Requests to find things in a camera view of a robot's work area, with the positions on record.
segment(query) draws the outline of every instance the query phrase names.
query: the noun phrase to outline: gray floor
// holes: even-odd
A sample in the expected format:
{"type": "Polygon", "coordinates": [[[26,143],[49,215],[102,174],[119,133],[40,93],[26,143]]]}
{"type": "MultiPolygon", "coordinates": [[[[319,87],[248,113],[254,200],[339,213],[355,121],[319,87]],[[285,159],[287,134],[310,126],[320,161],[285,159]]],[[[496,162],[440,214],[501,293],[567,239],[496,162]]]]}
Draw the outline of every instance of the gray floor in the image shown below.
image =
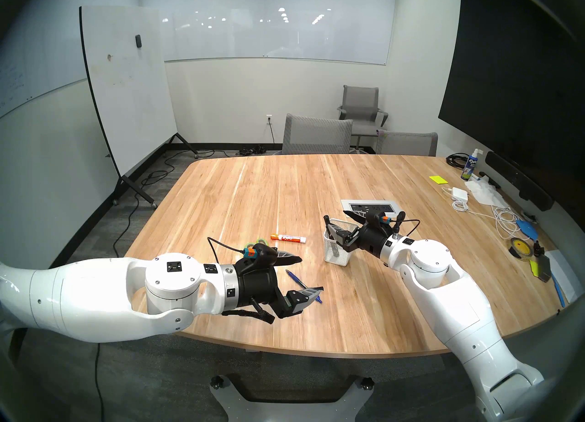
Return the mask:
{"type": "MultiPolygon", "coordinates": [[[[163,161],[159,159],[146,174],[165,168],[163,161]]],[[[176,170],[147,187],[157,202],[193,157],[183,153],[170,162],[176,170]]],[[[135,204],[133,193],[128,191],[71,261],[114,257],[112,243],[126,227],[135,204]]],[[[150,205],[141,200],[130,229],[118,242],[120,255],[152,213],[150,205]]],[[[95,344],[29,330],[17,366],[50,420],[99,420],[95,353],[95,344]]],[[[371,376],[376,382],[374,393],[358,414],[358,421],[482,420],[475,410],[469,378],[452,354],[401,359],[308,358],[247,353],[177,335],[160,335],[102,344],[98,370],[106,421],[226,421],[227,415],[208,390],[209,379],[217,374],[228,375],[248,399],[296,401],[336,400],[352,376],[371,376]]]]}

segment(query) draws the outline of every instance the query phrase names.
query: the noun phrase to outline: pen holder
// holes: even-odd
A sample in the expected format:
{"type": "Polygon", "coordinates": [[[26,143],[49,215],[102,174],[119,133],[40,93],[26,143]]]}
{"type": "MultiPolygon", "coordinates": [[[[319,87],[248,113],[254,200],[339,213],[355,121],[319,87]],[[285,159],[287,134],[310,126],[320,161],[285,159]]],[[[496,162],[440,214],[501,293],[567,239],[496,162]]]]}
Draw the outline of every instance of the pen holder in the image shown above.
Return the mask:
{"type": "MultiPolygon", "coordinates": [[[[353,231],[356,227],[359,227],[359,225],[353,222],[342,221],[341,219],[331,219],[331,223],[349,231],[353,231]]],[[[346,266],[349,258],[353,254],[353,252],[344,251],[334,239],[329,239],[326,231],[323,232],[323,246],[325,248],[325,261],[334,265],[346,266]]]]}

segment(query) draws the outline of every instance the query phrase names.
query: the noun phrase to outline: gray office chair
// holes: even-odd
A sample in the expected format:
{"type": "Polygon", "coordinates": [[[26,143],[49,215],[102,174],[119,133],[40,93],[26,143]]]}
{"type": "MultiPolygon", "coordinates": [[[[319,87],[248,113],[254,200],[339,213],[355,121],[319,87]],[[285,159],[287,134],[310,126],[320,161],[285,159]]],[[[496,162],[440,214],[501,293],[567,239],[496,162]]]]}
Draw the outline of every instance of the gray office chair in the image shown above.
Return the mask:
{"type": "Polygon", "coordinates": [[[310,118],[287,114],[281,154],[347,154],[351,139],[350,119],[310,118]]]}
{"type": "Polygon", "coordinates": [[[437,156],[438,140],[437,133],[391,133],[379,130],[376,154],[437,156]]]}
{"type": "Polygon", "coordinates": [[[337,108],[339,119],[352,119],[352,135],[357,136],[356,153],[360,152],[362,137],[375,137],[376,130],[384,126],[388,113],[378,109],[378,88],[343,86],[343,104],[337,108]],[[384,114],[382,124],[376,125],[378,112],[384,114]]]}

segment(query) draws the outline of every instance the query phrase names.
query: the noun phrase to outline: whiteboard cleaner bottle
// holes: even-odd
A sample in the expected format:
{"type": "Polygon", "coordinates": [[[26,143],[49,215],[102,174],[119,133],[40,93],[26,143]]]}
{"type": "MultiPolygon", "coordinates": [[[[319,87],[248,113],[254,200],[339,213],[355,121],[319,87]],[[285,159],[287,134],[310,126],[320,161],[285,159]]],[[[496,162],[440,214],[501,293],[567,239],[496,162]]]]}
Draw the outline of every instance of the whiteboard cleaner bottle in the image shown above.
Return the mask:
{"type": "Polygon", "coordinates": [[[473,169],[475,168],[475,164],[477,164],[477,154],[483,155],[483,151],[476,148],[469,159],[467,160],[465,167],[463,168],[463,173],[461,174],[461,179],[465,181],[469,181],[469,177],[473,173],[473,169]]]}

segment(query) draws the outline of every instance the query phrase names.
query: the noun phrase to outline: power adapter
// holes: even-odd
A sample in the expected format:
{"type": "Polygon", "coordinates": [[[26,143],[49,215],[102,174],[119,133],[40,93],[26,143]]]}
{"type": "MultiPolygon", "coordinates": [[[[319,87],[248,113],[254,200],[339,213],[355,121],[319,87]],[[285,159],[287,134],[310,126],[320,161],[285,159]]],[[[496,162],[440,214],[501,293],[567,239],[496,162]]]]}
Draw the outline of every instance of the power adapter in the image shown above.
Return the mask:
{"type": "Polygon", "coordinates": [[[467,191],[454,187],[451,190],[451,198],[457,202],[467,203],[467,191]]]}

